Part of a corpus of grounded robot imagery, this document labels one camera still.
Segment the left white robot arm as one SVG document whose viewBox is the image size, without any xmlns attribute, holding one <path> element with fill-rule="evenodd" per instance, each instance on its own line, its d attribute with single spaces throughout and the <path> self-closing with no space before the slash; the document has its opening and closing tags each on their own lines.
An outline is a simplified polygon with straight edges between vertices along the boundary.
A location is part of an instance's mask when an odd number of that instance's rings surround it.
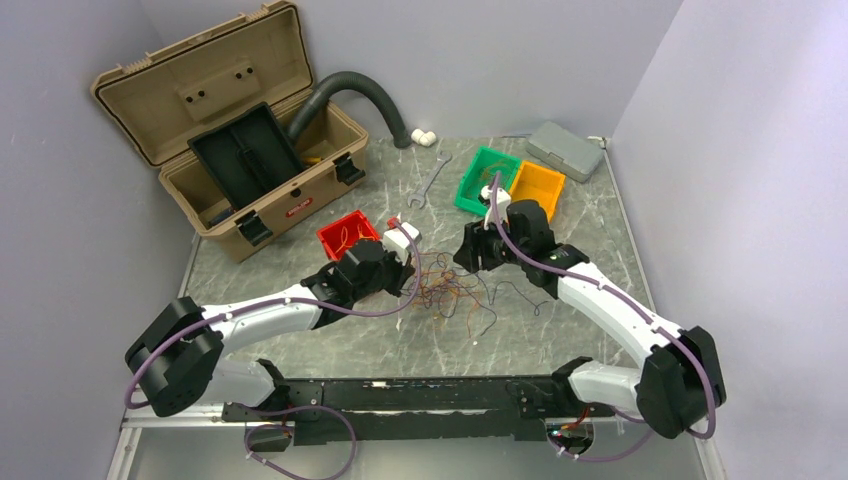
<svg viewBox="0 0 848 480">
<path fill-rule="evenodd" d="M 279 417 L 291 404 L 279 369 L 266 359 L 240 363 L 228 355 L 355 316 L 355 304 L 377 292 L 401 296 L 407 280 L 421 279 L 413 266 L 420 251 L 417 240 L 399 241 L 397 234 L 359 241 L 340 261 L 274 294 L 207 306 L 189 296 L 173 300 L 125 354 L 133 374 L 126 408 L 169 417 L 197 403 L 230 402 L 264 420 Z"/>
</svg>

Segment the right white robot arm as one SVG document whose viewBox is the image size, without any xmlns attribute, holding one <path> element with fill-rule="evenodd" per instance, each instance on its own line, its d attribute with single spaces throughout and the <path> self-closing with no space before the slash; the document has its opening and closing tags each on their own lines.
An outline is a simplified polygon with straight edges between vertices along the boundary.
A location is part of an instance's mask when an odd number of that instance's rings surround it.
<svg viewBox="0 0 848 480">
<path fill-rule="evenodd" d="M 652 312 L 585 253 L 556 241 L 537 202 L 509 205 L 499 223 L 466 224 L 453 260 L 469 273 L 518 266 L 532 285 L 592 320 L 635 361 L 635 367 L 625 368 L 581 357 L 560 367 L 550 391 L 557 411 L 574 415 L 587 404 L 604 404 L 637 414 L 667 439 L 704 420 L 707 429 L 701 435 L 712 436 L 715 411 L 727 400 L 712 335 Z"/>
</svg>

